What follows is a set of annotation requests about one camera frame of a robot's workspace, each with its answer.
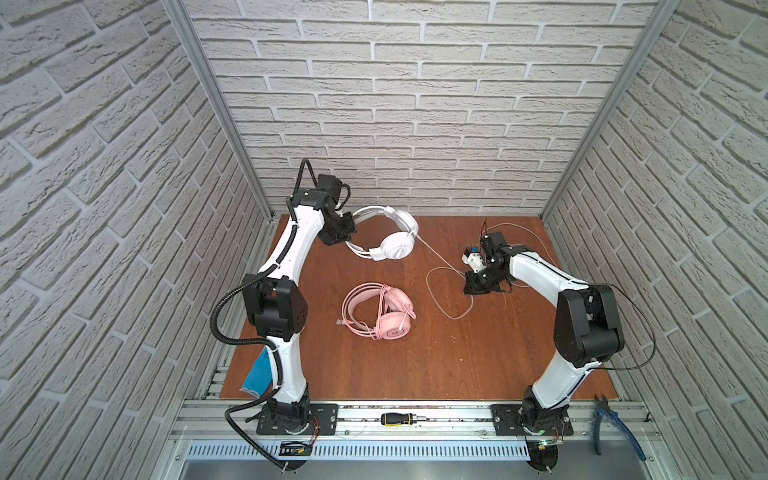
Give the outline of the pink headphones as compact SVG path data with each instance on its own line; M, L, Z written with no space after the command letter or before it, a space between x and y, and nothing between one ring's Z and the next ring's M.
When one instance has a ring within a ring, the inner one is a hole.
M368 301L377 301L377 317L373 326L354 316L356 308ZM377 282L354 287L344 298L338 324L353 334L372 340L397 340L405 337L417 318L410 297L401 289Z

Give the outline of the white headphones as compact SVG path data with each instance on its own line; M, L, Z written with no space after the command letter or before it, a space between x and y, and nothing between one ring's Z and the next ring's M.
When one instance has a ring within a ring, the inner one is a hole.
M352 214L355 224L364 222L376 216L384 216L392 221L398 231L387 235L378 247L364 249L350 241L346 246L358 257L373 261L402 260L414 249L419 233L419 224L408 212L390 206L372 205L362 207Z

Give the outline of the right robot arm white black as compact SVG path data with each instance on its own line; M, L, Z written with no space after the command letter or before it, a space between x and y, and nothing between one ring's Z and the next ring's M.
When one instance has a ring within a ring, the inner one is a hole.
M462 261L464 292L499 292L503 281L526 283L555 308L555 353L539 379L524 394L518 421L540 435L565 420L573 394L589 374L625 345L616 296L606 284L590 284L555 267L525 246L468 248Z

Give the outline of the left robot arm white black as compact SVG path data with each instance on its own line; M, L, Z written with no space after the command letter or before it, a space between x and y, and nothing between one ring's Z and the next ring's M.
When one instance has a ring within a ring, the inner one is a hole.
M267 413L295 434L310 423L309 389L300 353L308 304L299 279L316 238L333 245L354 232L351 217L338 211L340 197L335 191L304 189L289 198L289 220L273 251L256 274L244 278L247 318L258 336L271 343L267 350L274 396L267 401Z

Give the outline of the blue grey work glove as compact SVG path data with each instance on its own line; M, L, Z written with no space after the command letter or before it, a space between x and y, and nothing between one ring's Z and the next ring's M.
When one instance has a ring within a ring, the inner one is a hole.
M269 391L272 381L270 354L268 350L263 350L246 375L240 391L251 397L260 398Z

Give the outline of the black yellow screwdriver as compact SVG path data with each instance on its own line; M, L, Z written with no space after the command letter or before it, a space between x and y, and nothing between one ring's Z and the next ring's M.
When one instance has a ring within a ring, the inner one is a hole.
M413 426L426 421L425 416L414 413L386 412L380 416L380 423L383 426Z

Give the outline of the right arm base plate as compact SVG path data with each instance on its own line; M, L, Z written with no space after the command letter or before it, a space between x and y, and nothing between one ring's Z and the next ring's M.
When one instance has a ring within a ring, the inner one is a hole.
M541 409L527 403L492 404L491 419L497 436L572 436L568 407Z

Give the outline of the blue handled pliers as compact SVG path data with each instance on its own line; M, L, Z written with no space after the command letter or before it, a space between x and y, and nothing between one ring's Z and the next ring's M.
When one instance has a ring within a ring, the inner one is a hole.
M621 420L618 413L611 409L608 399L604 395L600 395L600 396L596 395L594 397L594 400L596 404L596 410L595 410L596 414L595 414L594 425L592 429L592 444L593 444L594 453L598 456L602 454L601 428L602 428L603 421L607 421L608 423L613 425L621 434L623 434L624 437L629 441L638 459L642 462L645 462L647 460L647 456L643 448L641 447L639 441L637 440L636 436L632 433L632 431Z

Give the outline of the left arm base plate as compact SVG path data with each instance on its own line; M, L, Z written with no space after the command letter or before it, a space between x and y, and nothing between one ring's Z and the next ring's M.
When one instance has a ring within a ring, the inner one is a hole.
M333 436L339 418L335 403L283 403L269 401L257 415L256 432L260 436L310 435Z

